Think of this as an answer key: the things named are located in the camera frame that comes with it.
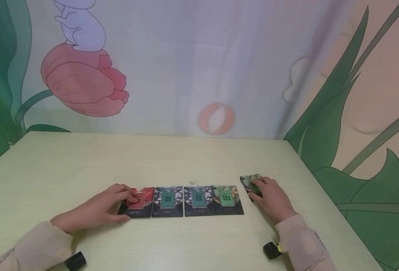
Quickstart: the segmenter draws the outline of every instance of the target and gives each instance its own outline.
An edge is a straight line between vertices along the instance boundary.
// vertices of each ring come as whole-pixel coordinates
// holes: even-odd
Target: rabbit
[[[97,52],[106,43],[106,34],[100,22],[88,11],[96,0],[54,0],[62,12],[55,20],[62,24],[66,43],[75,51]]]

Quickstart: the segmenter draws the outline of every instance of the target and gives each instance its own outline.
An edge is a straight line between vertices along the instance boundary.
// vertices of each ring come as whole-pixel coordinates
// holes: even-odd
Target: light green table
[[[113,183],[196,182],[237,185],[245,215],[134,219],[80,232],[86,270],[291,270],[287,256],[268,261],[262,252],[278,237],[240,184],[255,173],[279,182],[338,270],[381,270],[290,145],[271,140],[31,132],[0,157],[0,254]]]

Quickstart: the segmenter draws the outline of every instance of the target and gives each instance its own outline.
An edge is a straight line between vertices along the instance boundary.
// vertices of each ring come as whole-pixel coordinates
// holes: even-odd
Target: card deck
[[[137,203],[129,203],[123,200],[119,207],[118,214],[125,214],[132,218],[151,217],[151,211],[153,210],[153,197],[154,188],[132,188],[137,192],[136,199]]]
[[[243,183],[243,187],[245,188],[246,192],[248,192],[248,193],[252,192],[252,193],[255,193],[255,194],[259,195],[260,197],[262,197],[263,194],[261,193],[258,186],[254,185],[254,183],[251,183],[251,180],[256,180],[258,178],[261,178],[260,174],[241,176],[240,181]]]
[[[185,216],[213,216],[214,201],[212,186],[185,186],[184,212]]]
[[[183,216],[183,186],[156,187],[152,217]]]
[[[212,186],[214,209],[217,215],[244,215],[236,186]]]

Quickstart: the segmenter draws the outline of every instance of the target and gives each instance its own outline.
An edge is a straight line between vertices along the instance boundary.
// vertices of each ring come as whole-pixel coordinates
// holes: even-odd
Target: forearm
[[[39,223],[0,256],[0,271],[47,270],[71,256],[72,240],[50,222]]]
[[[290,256],[295,271],[334,271],[330,255],[317,232],[308,228],[301,215],[276,225],[283,252]]]

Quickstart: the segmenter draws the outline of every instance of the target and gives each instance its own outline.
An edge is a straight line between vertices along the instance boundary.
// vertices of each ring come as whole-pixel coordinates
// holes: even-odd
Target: pink flower
[[[41,65],[44,83],[66,106],[92,117],[118,114],[128,102],[126,77],[111,68],[106,51],[79,52],[72,45],[56,46]]]

